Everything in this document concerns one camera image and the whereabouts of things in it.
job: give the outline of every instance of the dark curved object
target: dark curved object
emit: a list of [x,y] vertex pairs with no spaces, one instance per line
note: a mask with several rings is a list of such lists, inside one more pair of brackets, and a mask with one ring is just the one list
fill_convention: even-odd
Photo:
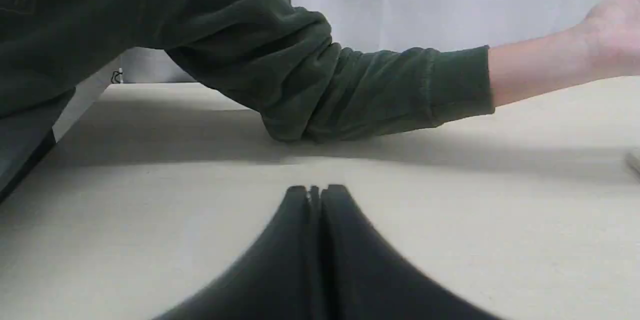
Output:
[[226,273],[157,320],[499,320],[407,262],[344,186],[291,187]]

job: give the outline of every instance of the table surface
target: table surface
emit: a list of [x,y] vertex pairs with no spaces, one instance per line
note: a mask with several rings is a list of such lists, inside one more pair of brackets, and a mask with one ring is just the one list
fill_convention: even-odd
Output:
[[640,318],[640,81],[315,146],[201,85],[113,85],[0,206],[0,313],[145,320],[220,275],[289,186],[346,184],[416,267],[514,320]]

